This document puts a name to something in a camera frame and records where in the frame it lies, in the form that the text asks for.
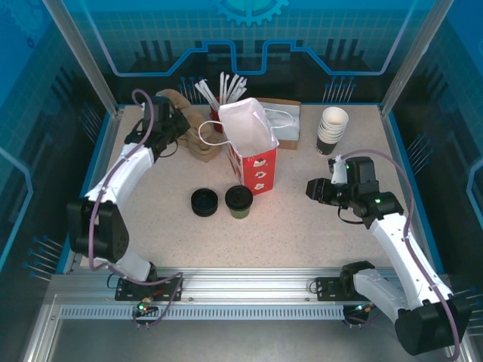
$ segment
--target black cup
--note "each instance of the black cup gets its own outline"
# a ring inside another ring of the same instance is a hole
[[[323,155],[329,155],[333,152],[335,149],[335,146],[337,146],[337,142],[335,143],[325,143],[322,141],[320,138],[317,137],[317,149],[323,154]]]

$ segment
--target paper bag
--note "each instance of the paper bag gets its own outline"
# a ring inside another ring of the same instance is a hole
[[[225,104],[218,111],[225,134],[226,154],[240,183],[254,195],[273,189],[278,140],[262,105],[254,98]]]

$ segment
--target paper cup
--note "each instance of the paper cup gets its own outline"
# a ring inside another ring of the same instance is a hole
[[[317,139],[317,150],[323,155],[331,154],[335,149],[335,146],[337,146],[337,141],[335,143],[328,143],[320,138]]]
[[[340,140],[342,138],[343,132],[339,134],[327,134],[322,131],[319,131],[317,134],[319,138],[323,138],[326,140]]]
[[[323,130],[341,131],[341,130],[345,130],[346,129],[346,125],[343,125],[343,126],[332,126],[332,125],[327,124],[324,121],[322,121],[320,123],[320,128],[323,129]]]
[[[322,113],[322,121],[328,127],[345,127],[349,122],[349,115],[339,107],[328,107]]]
[[[324,136],[327,136],[327,137],[338,137],[338,136],[342,136],[343,133],[344,133],[344,130],[325,130],[325,129],[318,130],[318,134],[323,134]]]

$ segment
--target cup lid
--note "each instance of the cup lid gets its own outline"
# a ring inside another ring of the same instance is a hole
[[[191,195],[191,208],[198,216],[211,216],[218,208],[218,195],[210,189],[198,189]]]
[[[226,206],[233,211],[247,210],[253,201],[254,195],[246,186],[233,186],[225,194]]]

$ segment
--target speckled white countertop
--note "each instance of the speckled white countertop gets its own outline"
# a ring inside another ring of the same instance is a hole
[[[327,107],[301,107],[298,149],[279,150],[275,188],[255,196],[249,216],[242,220],[231,217],[224,203],[226,190],[237,184],[224,151],[207,164],[183,147],[173,157],[158,159],[123,211],[137,252],[157,266],[329,267],[358,260],[390,266],[364,226],[341,222],[336,207],[305,195],[309,180],[331,178],[327,156],[315,150],[318,123]],[[197,108],[209,119],[207,106]],[[376,106],[342,108],[349,114],[349,124],[333,155],[361,148],[389,154]],[[136,106],[125,107],[110,164],[141,116]],[[404,205],[394,167],[377,156],[373,160],[381,191],[394,192]],[[201,187],[213,189],[219,198],[218,211],[208,218],[196,216],[190,206],[191,194]],[[343,215],[354,217],[349,211]]]

